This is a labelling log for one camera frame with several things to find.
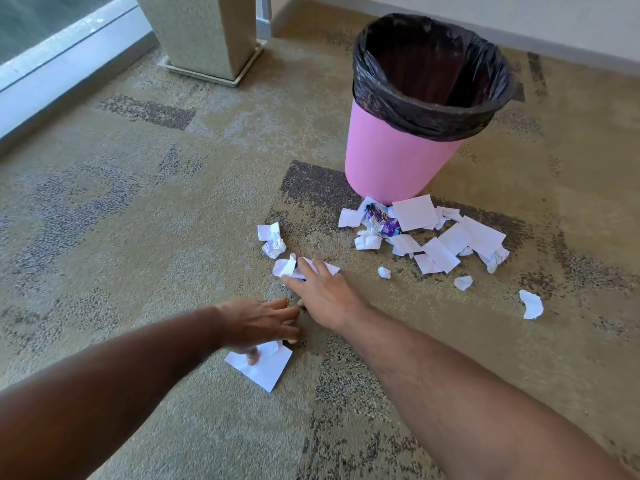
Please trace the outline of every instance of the forearm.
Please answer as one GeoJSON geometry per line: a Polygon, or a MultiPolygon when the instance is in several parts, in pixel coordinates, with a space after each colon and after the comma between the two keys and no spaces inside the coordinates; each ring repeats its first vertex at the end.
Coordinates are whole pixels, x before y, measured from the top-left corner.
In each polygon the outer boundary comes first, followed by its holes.
{"type": "Polygon", "coordinates": [[[626,478],[580,429],[436,339],[373,308],[338,332],[450,478],[626,478]]]}
{"type": "Polygon", "coordinates": [[[87,477],[221,346],[221,319],[180,315],[89,347],[0,393],[0,472],[87,477]]]}

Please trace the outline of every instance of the beige planter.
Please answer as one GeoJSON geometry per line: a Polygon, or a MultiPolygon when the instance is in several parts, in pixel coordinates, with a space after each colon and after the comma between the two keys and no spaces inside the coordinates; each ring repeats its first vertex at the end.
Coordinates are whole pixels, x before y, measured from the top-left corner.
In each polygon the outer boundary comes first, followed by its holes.
{"type": "Polygon", "coordinates": [[[255,0],[138,3],[176,67],[232,80],[255,51],[255,0]]]}

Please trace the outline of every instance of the plastic wrapper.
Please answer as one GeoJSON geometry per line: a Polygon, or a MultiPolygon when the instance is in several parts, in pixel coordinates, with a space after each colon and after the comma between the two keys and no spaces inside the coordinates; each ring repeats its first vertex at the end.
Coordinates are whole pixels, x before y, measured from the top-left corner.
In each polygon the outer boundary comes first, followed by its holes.
{"type": "Polygon", "coordinates": [[[353,48],[356,103],[397,130],[433,141],[480,133],[515,91],[494,44],[426,16],[383,16],[353,48]]]}
{"type": "Polygon", "coordinates": [[[389,208],[381,203],[370,203],[365,210],[362,223],[368,230],[375,231],[382,237],[391,237],[400,234],[398,219],[392,219],[388,215],[389,208]]]}

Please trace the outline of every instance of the person's left hand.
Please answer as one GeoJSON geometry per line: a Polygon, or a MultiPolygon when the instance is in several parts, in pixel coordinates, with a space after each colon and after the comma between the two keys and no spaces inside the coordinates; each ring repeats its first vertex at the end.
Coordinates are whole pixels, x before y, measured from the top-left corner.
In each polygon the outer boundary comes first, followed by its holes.
{"type": "Polygon", "coordinates": [[[290,323],[298,318],[300,307],[287,306],[287,298],[273,301],[236,299],[217,305],[224,319],[224,346],[246,354],[249,365],[258,362],[256,345],[272,340],[300,340],[302,332],[290,323]]]}

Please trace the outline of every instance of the trash can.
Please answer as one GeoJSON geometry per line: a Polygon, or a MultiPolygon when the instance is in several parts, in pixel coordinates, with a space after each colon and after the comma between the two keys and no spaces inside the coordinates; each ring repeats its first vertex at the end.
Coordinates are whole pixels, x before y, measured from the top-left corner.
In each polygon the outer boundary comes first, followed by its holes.
{"type": "Polygon", "coordinates": [[[416,196],[515,90],[500,50],[472,31],[399,13],[373,21],[353,49],[350,186],[386,205],[416,196]]]}

